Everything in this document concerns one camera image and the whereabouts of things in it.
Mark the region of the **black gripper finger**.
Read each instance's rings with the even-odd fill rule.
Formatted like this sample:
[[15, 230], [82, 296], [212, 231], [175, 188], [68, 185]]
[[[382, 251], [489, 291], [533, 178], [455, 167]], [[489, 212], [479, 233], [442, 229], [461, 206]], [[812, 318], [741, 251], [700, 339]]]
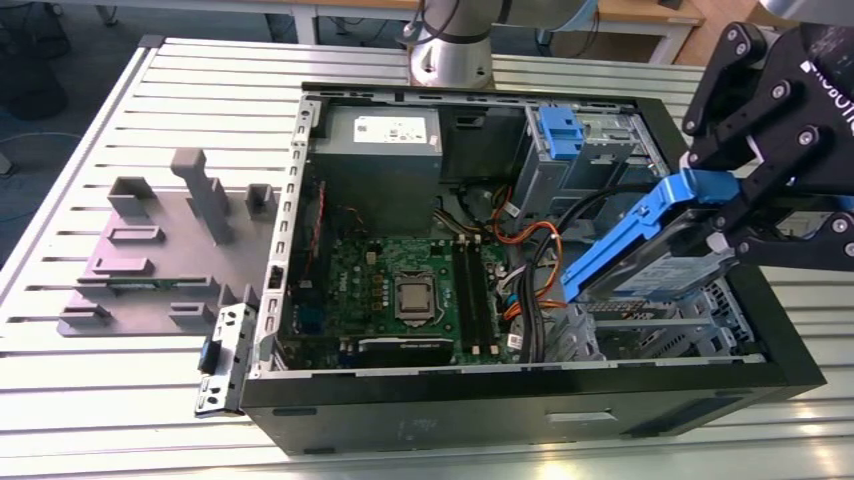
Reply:
[[709, 249], [729, 263], [808, 270], [853, 269], [853, 188], [800, 185], [802, 175], [757, 169], [748, 177], [720, 172], [721, 196], [709, 219]]
[[826, 93], [809, 28], [777, 35], [744, 22], [725, 27], [682, 123], [687, 168], [732, 171], [757, 157], [776, 163], [822, 141]]

